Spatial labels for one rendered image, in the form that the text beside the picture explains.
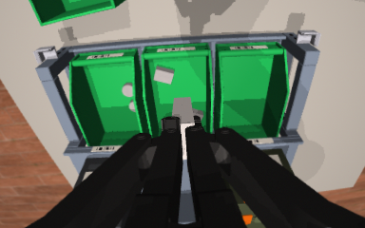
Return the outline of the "grey metal shelf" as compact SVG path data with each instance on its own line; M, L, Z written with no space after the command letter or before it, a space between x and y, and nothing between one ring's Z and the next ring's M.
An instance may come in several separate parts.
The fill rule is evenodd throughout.
M304 141L298 134L298 124L307 100L311 83L316 70L320 51L318 47L321 33L315 30L299 30L283 33L250 33L225 34L146 39L134 41L111 42L73 47L61 47L56 51L55 46L39 47L33 51L37 64L36 72L48 95L48 99L69 141L64 156L69 156L78 174L80 174L86 158L109 158L121 145L86 146L86 140L77 124L66 93L58 75L65 70L69 80L69 61L76 55L81 57L88 52L109 51L119 49L137 49L142 69L142 53L144 49L154 46L196 44L209 45L212 58L213 90L215 90L215 48L220 44L269 42L281 44L287 52L288 77L293 56L298 60L298 66L293 82L286 112L284 112L279 134L281 137L246 139L260 150L281 148L290 165L296 155L298 145ZM264 40L264 41L262 41ZM235 41L235 42L228 42ZM310 45L311 44L311 45ZM315 47L313 47L313 46ZM115 48L115 49L112 49ZM82 51L82 52L80 52ZM58 53L58 54L57 54ZM292 55L293 56L292 56ZM45 61L45 62L44 62ZM284 137L285 136L285 137ZM93 156L89 156L93 155ZM180 198L180 224L195 222L195 212L192 200L187 160L183 160L182 187Z

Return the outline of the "grey metal disc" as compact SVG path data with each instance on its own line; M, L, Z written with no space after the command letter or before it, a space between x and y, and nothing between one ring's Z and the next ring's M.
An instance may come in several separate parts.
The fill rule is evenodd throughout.
M135 107L134 107L134 104L133 104L133 100L130 101L130 104L129 104L129 109L133 112L135 112Z
M124 84L122 92L126 97L132 97L132 83Z

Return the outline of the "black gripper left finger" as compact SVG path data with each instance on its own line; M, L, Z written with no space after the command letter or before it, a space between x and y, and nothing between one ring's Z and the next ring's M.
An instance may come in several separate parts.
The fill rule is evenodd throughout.
M172 116L161 123L161 136L134 135L25 228L116 228L131 205L125 228L167 228L168 222L178 223L185 160L183 98L174 98Z

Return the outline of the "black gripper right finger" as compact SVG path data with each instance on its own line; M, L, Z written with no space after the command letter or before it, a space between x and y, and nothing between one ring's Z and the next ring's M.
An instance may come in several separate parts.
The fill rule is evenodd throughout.
M182 97L182 127L202 228L247 228L222 176L266 228L365 228L364 217L322 197L234 129L205 132L201 118L193 116L191 97Z

